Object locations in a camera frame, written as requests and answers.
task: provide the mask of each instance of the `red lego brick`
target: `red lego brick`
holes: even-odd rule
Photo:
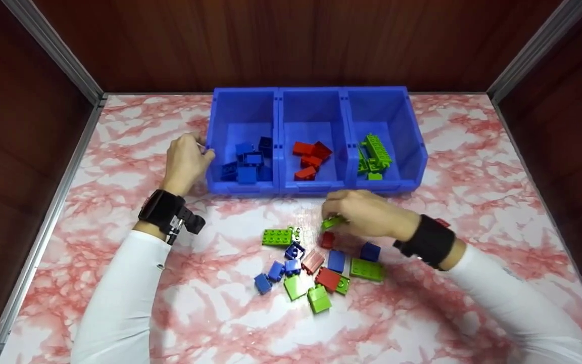
[[[444,219],[436,218],[434,220],[439,222],[440,224],[442,224],[444,226],[444,228],[448,228],[448,226],[451,225],[451,224],[447,223]]]
[[[333,239],[334,235],[331,231],[325,231],[323,233],[323,240],[320,242],[320,246],[325,249],[332,249],[333,248]]]
[[[295,180],[314,180],[316,178],[316,169],[314,167],[308,167],[296,172],[295,176]]]
[[[325,289],[329,293],[333,293],[336,288],[338,288],[338,283],[340,282],[340,274],[329,270],[325,267],[320,267],[318,275],[316,276],[316,283],[325,286]]]
[[[314,143],[314,152],[311,154],[314,157],[320,158],[321,161],[324,161],[332,154],[331,149],[329,149],[326,145],[321,142]]]
[[[314,152],[314,145],[311,145],[309,143],[296,142],[293,145],[293,154],[294,155],[304,155],[304,154],[311,155],[313,152]]]
[[[316,170],[318,170],[321,163],[323,163],[323,160],[318,157],[314,157],[313,155],[303,155],[302,158],[300,158],[300,167],[302,168],[314,167]]]
[[[316,249],[312,249],[312,251],[305,256],[305,260],[302,261],[302,268],[311,275],[314,274],[321,265],[323,265],[323,262],[325,262],[325,257],[320,255]]]

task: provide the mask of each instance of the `person's left hand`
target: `person's left hand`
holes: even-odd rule
[[[166,176],[161,182],[161,189],[184,196],[197,179],[206,173],[210,162],[215,159],[215,150],[205,150],[205,147],[197,143],[205,145],[206,138],[198,133],[187,133],[170,143]]]

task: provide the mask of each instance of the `marble pattern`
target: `marble pattern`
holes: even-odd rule
[[[582,327],[582,285],[487,96],[411,101],[429,162],[422,186],[393,201],[445,219]],[[69,362],[95,284],[164,173],[169,141],[206,133],[211,103],[210,95],[109,98],[0,362]],[[304,298],[290,302],[282,283],[257,294],[253,277],[283,259],[261,246],[262,230],[300,226],[316,247],[320,199],[210,196],[203,183],[186,199],[208,223],[198,237],[179,237],[168,257],[153,362],[505,361],[511,343],[496,322],[384,239],[376,242],[386,280],[352,279],[328,313],[313,315]],[[336,240],[349,254],[361,243]]]

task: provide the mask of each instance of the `hand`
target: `hand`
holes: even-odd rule
[[[188,133],[173,140],[168,148],[166,176],[160,188],[169,193],[183,196],[190,191],[192,185],[201,177],[210,162],[215,159],[215,150],[197,145],[205,145],[206,139],[198,133]]]
[[[327,195],[323,218],[341,215],[347,223],[335,228],[363,237],[392,237],[401,241],[414,235],[421,216],[392,205],[381,196],[365,190],[342,190]]]

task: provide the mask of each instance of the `pile of lego bricks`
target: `pile of lego bricks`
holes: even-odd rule
[[[312,249],[307,253],[301,245],[300,228],[289,226],[286,229],[264,230],[262,236],[263,246],[286,247],[284,263],[273,262],[268,274],[260,274],[255,277],[255,286],[261,295],[270,292],[273,283],[279,283],[284,279],[284,288],[291,300],[296,300],[304,295],[309,298],[309,304],[314,313],[326,311],[331,307],[328,293],[337,292],[346,295],[349,290],[349,277],[342,275],[345,270],[346,254],[342,251],[332,250],[335,235],[328,231],[332,226],[342,223],[340,216],[323,221],[323,231],[320,246],[329,250],[327,267],[322,267],[325,257],[319,251]],[[381,282],[385,278],[385,270],[378,263],[381,247],[370,242],[365,243],[361,249],[360,258],[352,258],[349,275]],[[301,270],[305,270],[309,276],[315,272],[315,285],[307,284],[307,280],[301,279]]]
[[[315,180],[320,165],[332,154],[331,149],[321,142],[313,144],[296,142],[293,145],[293,155],[300,156],[300,168],[294,175],[295,180]]]
[[[382,180],[383,173],[392,163],[392,158],[378,136],[370,133],[358,146],[358,174],[367,173],[368,180]]]
[[[235,146],[235,154],[235,162],[221,167],[221,180],[236,180],[240,185],[273,180],[273,169],[265,165],[265,158],[273,157],[273,139],[262,136],[257,150],[249,143],[238,144]]]

